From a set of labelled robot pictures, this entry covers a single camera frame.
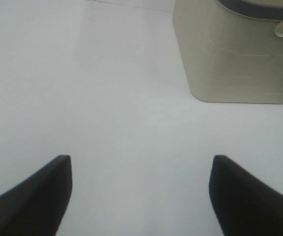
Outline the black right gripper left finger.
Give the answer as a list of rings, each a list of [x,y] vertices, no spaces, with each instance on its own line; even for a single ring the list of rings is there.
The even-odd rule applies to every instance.
[[[0,195],[0,236],[54,236],[72,193],[69,155],[59,155]]]

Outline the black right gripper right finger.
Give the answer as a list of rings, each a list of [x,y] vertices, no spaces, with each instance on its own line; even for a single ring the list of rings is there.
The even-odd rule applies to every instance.
[[[283,195],[225,155],[213,158],[212,207],[226,236],[283,236]]]

